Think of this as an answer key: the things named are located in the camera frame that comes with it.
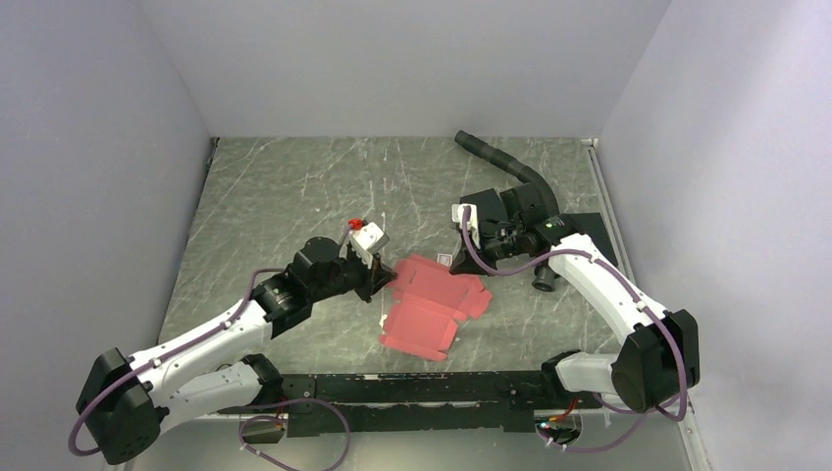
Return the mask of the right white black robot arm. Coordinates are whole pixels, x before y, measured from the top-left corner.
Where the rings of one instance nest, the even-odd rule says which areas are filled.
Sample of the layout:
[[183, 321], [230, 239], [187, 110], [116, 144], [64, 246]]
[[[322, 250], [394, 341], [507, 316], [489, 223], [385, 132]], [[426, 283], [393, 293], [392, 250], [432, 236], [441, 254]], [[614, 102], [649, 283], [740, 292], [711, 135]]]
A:
[[597, 393], [636, 413], [669, 415], [677, 400], [671, 417], [684, 417], [688, 392], [701, 378], [698, 323], [688, 311], [672, 312], [649, 297], [605, 256], [600, 214], [549, 215], [527, 183], [463, 196], [450, 213], [462, 241], [451, 274], [509, 277], [533, 270], [545, 288], [543, 272], [550, 270], [591, 304], [619, 342], [613, 354], [573, 349], [545, 362], [546, 403], [563, 407], [578, 393]]

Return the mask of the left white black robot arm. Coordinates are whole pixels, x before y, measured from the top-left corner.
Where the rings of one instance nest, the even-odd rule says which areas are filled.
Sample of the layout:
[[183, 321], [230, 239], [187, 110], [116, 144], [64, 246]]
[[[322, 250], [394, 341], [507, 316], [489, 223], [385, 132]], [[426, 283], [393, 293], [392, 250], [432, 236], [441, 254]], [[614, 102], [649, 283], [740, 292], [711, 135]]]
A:
[[100, 354], [78, 396], [70, 453], [121, 464], [204, 414], [274, 409], [284, 378], [257, 348], [307, 320], [317, 302], [349, 292], [371, 301], [396, 277], [382, 261], [388, 242], [368, 228], [342, 242], [312, 237], [286, 267], [255, 270], [241, 300], [215, 318], [133, 354]]

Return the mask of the red white staples box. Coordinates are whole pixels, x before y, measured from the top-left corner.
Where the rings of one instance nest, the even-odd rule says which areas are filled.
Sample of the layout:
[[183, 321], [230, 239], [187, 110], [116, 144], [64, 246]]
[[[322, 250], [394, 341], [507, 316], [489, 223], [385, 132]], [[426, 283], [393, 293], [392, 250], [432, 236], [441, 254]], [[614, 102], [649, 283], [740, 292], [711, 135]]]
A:
[[436, 261], [441, 265], [449, 267], [452, 263], [452, 256], [450, 254], [438, 253], [436, 256]]

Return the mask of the black flat device box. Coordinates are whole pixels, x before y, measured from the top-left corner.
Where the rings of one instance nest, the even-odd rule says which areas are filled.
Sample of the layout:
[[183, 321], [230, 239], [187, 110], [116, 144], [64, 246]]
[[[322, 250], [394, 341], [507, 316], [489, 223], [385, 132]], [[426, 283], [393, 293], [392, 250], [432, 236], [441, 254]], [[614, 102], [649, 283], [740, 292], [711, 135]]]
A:
[[591, 213], [563, 213], [559, 219], [565, 223], [564, 236], [589, 236], [600, 253], [614, 266], [619, 266], [619, 260], [614, 245], [607, 231], [604, 219], [599, 212]]

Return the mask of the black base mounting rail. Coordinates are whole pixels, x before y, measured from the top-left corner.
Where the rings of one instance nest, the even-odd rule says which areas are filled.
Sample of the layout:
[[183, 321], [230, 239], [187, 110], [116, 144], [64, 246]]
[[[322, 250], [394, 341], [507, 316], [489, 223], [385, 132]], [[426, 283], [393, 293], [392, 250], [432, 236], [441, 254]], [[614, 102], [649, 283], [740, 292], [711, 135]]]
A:
[[588, 392], [559, 392], [538, 370], [286, 374], [291, 438], [338, 433], [500, 429], [526, 433], [546, 418], [597, 410]]

